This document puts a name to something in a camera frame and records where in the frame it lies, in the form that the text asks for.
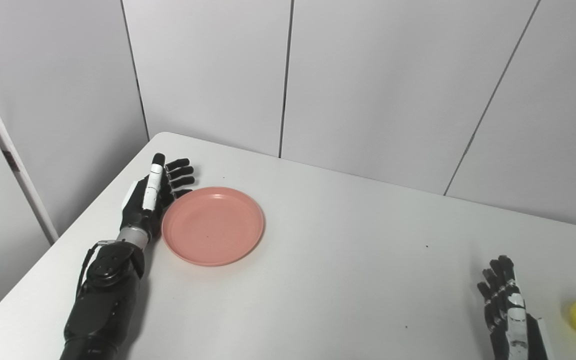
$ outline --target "tabletop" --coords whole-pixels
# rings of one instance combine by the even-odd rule
[[[149,245],[121,359],[492,359],[476,283],[502,254],[556,358],[576,359],[576,225],[163,132],[0,302],[0,360],[60,357],[86,251],[116,237],[157,152],[190,158],[195,189],[249,194],[265,229],[226,266]]]

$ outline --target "robotic arm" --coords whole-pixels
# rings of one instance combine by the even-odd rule
[[[553,360],[539,321],[526,312],[514,267],[506,255],[490,260],[483,270],[486,282],[477,284],[494,360]]]
[[[88,251],[64,329],[61,360],[112,360],[117,355],[128,335],[144,276],[144,248],[160,234],[164,210],[190,192],[179,189],[195,182],[189,176],[194,171],[189,165],[188,159],[165,164],[164,155],[157,153],[150,174],[132,188],[117,239],[99,241]],[[96,258],[88,266],[97,248]]]

